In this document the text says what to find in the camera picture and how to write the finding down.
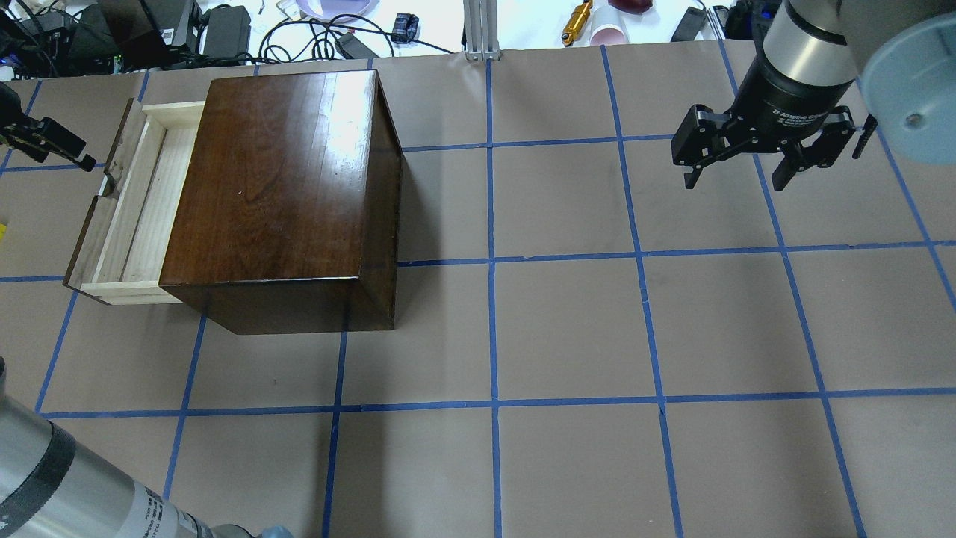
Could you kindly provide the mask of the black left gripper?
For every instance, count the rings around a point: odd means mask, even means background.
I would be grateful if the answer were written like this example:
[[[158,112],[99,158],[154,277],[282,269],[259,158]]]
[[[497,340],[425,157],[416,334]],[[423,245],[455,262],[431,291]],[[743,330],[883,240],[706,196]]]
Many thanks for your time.
[[[58,155],[89,173],[96,159],[85,154],[87,143],[52,118],[35,120],[22,108],[20,95],[1,82],[1,142],[43,164],[51,154]]]

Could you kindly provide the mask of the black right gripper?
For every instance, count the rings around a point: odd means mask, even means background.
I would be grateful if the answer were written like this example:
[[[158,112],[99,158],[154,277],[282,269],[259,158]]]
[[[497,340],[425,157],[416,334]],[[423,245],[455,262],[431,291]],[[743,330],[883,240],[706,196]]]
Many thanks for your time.
[[[782,152],[772,174],[774,191],[798,173],[833,166],[856,131],[851,109],[840,105],[848,82],[816,86],[796,81],[755,57],[726,114],[689,107],[671,139],[673,164],[685,188],[695,188],[704,168],[742,152]]]

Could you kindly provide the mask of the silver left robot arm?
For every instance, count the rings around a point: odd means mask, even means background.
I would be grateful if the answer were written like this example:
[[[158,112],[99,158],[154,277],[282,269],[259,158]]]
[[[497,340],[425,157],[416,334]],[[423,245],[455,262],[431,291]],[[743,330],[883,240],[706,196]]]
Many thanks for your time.
[[[4,537],[246,537],[209,527],[8,394],[1,405]]]

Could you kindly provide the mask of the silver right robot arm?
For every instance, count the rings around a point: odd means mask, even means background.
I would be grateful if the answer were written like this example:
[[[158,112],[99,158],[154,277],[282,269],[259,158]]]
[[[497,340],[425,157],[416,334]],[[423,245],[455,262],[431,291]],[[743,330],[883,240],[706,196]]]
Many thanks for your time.
[[[772,187],[833,166],[851,140],[840,105],[860,83],[868,111],[857,158],[881,127],[911,160],[954,163],[952,1],[784,1],[726,112],[693,105],[671,141],[694,188],[704,168],[742,153],[782,154]]]

